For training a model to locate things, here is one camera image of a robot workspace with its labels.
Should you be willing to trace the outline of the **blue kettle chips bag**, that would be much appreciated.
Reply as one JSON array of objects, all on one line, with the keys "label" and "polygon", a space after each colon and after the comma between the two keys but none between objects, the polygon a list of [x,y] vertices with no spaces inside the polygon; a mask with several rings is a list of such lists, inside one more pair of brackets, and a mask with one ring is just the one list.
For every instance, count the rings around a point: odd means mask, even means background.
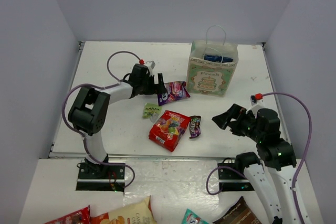
[{"label": "blue kettle chips bag", "polygon": [[210,62],[216,62],[216,63],[230,63],[233,62],[233,58],[230,57],[224,57],[219,55],[210,55],[205,54],[204,60],[210,61]]}]

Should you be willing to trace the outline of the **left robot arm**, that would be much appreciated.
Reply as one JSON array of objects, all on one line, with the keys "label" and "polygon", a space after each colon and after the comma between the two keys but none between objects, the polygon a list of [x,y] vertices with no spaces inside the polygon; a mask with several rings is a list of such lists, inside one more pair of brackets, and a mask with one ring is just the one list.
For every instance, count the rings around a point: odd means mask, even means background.
[{"label": "left robot arm", "polygon": [[163,76],[158,73],[158,83],[154,82],[152,70],[154,61],[133,66],[131,73],[117,84],[108,87],[94,86],[93,84],[81,84],[70,92],[79,89],[73,102],[68,117],[65,118],[65,106],[62,105],[62,118],[64,123],[83,140],[87,164],[92,164],[90,171],[97,178],[104,178],[109,172],[109,166],[116,163],[108,162],[108,154],[103,146],[101,129],[104,126],[109,105],[137,95],[153,95],[166,92]]}]

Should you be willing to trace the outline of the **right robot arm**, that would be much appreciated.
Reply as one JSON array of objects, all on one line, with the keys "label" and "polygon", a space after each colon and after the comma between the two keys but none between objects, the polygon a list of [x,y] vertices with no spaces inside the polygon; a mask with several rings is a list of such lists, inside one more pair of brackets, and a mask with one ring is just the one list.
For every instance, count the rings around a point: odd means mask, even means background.
[{"label": "right robot arm", "polygon": [[228,127],[232,134],[255,141],[257,152],[238,154],[232,171],[250,182],[269,222],[311,223],[296,185],[300,166],[292,145],[280,136],[277,112],[260,104],[250,109],[233,104],[212,120],[222,130]]}]

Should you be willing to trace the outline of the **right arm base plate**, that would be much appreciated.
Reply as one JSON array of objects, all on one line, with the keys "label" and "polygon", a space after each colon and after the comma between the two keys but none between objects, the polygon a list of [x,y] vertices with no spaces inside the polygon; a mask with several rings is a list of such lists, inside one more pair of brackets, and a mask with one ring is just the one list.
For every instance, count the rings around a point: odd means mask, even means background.
[{"label": "right arm base plate", "polygon": [[251,183],[240,175],[229,169],[219,169],[219,188],[227,191],[254,191]]}]

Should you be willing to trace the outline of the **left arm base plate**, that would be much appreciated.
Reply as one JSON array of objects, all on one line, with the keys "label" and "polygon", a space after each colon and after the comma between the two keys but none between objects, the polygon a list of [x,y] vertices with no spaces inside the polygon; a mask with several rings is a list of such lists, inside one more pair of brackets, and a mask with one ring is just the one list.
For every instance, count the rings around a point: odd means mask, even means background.
[{"label": "left arm base plate", "polygon": [[124,167],[101,166],[89,162],[77,164],[76,191],[124,192]]}]

